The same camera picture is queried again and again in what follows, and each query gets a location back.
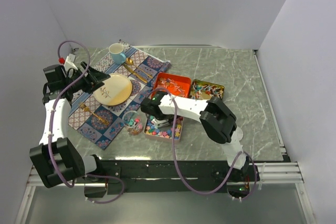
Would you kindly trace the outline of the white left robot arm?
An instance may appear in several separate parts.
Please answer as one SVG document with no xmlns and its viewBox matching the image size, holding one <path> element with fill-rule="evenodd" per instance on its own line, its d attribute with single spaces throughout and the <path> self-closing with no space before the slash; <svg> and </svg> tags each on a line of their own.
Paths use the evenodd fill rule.
<svg viewBox="0 0 336 224">
<path fill-rule="evenodd" d="M 97 155 L 82 157 L 67 137 L 69 113 L 74 93 L 93 93 L 104 85 L 109 75 L 100 72 L 84 61 L 83 70 L 64 65 L 44 68 L 47 82 L 43 86 L 43 105 L 46 110 L 44 132 L 38 146 L 31 148 L 29 157 L 44 186 L 51 188 L 86 176 L 98 183 L 104 178 Z"/>
</svg>

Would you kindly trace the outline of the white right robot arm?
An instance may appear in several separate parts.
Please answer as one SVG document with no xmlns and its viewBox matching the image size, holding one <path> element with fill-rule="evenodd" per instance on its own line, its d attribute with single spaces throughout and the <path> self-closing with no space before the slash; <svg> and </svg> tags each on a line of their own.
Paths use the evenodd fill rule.
<svg viewBox="0 0 336 224">
<path fill-rule="evenodd" d="M 200 122 L 207 136 L 222 145 L 228 166 L 231 167 L 231 178 L 239 182 L 247 177 L 247 156 L 240 143 L 243 138 L 242 129 L 237 126 L 234 113 L 220 98 L 194 100 L 157 91 L 151 98 L 145 98 L 140 108 L 142 112 L 158 120 L 165 120 L 176 113 Z"/>
</svg>

